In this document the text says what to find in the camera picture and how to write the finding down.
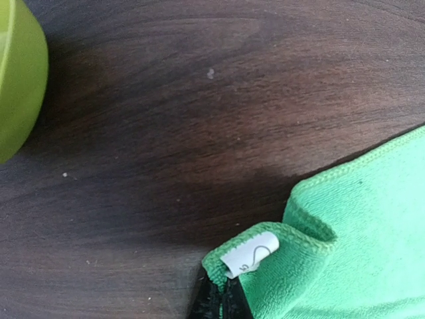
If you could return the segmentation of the green towel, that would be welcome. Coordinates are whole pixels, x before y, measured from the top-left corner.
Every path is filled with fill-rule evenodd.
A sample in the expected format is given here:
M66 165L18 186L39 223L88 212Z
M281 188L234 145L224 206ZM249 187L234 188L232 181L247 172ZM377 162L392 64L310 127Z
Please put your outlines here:
M299 182L280 222L209 252L255 318L424 317L424 129Z

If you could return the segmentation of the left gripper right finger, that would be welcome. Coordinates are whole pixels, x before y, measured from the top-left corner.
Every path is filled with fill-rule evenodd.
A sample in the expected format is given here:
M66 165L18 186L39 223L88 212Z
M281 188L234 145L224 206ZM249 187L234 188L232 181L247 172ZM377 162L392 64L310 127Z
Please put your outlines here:
M223 319L253 319L239 278L228 279L222 295Z

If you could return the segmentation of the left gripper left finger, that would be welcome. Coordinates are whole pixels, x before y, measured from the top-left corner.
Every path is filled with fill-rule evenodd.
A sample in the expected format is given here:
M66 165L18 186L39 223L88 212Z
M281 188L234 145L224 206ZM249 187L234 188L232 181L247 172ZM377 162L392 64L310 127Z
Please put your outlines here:
M200 269L195 283L195 293L187 314L188 319L222 318L222 294L209 278L204 268Z

